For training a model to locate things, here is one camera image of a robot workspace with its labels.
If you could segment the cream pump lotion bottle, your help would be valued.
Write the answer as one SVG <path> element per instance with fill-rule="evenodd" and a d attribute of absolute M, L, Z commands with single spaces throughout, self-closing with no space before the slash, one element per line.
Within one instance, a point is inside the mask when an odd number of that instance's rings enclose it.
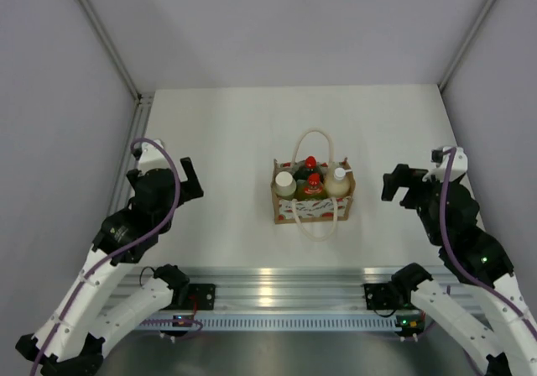
<path fill-rule="evenodd" d="M 324 180 L 324 188 L 329 197 L 344 198 L 352 191 L 349 175 L 352 169 L 346 169 L 341 165 L 333 164 L 329 167 Z"/>

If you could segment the yellow-green red-capped bottle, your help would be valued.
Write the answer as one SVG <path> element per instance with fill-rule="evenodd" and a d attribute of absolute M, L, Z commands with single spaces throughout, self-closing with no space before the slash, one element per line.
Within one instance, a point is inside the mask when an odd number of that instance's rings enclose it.
<path fill-rule="evenodd" d="M 328 197 L 321 176 L 318 173 L 309 175 L 306 180 L 297 184 L 295 199 L 297 201 L 324 200 Z"/>

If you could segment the pale green white-capped bottle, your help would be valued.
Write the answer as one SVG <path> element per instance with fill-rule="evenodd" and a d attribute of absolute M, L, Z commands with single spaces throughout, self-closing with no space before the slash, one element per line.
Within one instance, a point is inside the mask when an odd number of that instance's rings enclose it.
<path fill-rule="evenodd" d="M 274 178 L 274 192 L 281 199 L 293 200 L 296 187 L 296 181 L 290 172 L 281 171 Z"/>

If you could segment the dark green red-capped bottle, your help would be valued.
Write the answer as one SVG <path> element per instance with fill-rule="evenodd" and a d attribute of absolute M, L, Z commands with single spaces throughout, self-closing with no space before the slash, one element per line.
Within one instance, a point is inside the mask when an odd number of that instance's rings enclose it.
<path fill-rule="evenodd" d="M 303 163 L 299 165 L 299 168 L 293 174 L 293 177 L 297 183 L 307 181 L 313 174 L 318 174 L 320 182 L 324 181 L 324 174 L 321 170 L 321 166 L 317 163 L 314 156 L 309 156 Z"/>

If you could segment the burlap watermelon canvas bag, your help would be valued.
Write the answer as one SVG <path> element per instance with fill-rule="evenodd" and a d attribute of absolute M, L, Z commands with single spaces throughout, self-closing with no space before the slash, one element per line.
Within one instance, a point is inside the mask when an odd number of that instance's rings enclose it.
<path fill-rule="evenodd" d="M 277 225 L 295 223 L 299 230 L 312 241 L 325 241 L 336 231 L 339 222 L 349 218 L 349 212 L 353 204 L 353 193 L 356 182 L 353 172 L 349 175 L 352 191 L 344 198 L 327 197 L 324 200 L 297 201 L 284 200 L 279 198 L 274 192 L 274 178 L 281 171 L 294 174 L 299 165 L 305 161 L 298 160 L 298 152 L 302 141 L 311 133 L 322 135 L 328 145 L 328 160 L 317 163 L 325 175 L 331 165 L 341 165 L 346 169 L 352 169 L 346 159 L 336 161 L 334 155 L 334 145 L 331 136 L 320 128 L 310 128 L 305 130 L 298 138 L 289 162 L 280 163 L 274 161 L 273 174 L 271 179 L 272 204 L 274 209 L 274 223 Z"/>

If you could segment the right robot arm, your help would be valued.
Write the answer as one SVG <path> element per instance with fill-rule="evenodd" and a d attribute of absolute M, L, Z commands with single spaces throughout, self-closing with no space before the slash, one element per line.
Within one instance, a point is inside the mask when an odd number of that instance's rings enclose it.
<path fill-rule="evenodd" d="M 421 220 L 445 267 L 467 288 L 486 318 L 481 323 L 417 263 L 397 271 L 389 282 L 392 300 L 431 317 L 483 375 L 536 373 L 536 320 L 519 289 L 514 266 L 499 241 L 477 225 L 479 205 L 455 179 L 443 186 L 425 170 L 398 164 L 383 175 L 384 201 L 407 190 L 401 206 Z"/>

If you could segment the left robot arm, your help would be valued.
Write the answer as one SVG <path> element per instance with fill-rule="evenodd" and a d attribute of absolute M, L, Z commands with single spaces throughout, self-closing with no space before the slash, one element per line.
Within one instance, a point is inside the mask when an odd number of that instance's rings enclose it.
<path fill-rule="evenodd" d="M 174 166 L 127 173 L 134 196 L 103 221 L 77 280 L 49 320 L 16 344 L 32 363 L 32 375 L 94 375 L 111 350 L 151 315 L 188 302 L 189 277 L 166 264 L 135 293 L 108 312 L 102 310 L 123 278 L 170 230 L 175 210 L 203 197 L 190 158 L 180 164 L 185 181 Z"/>

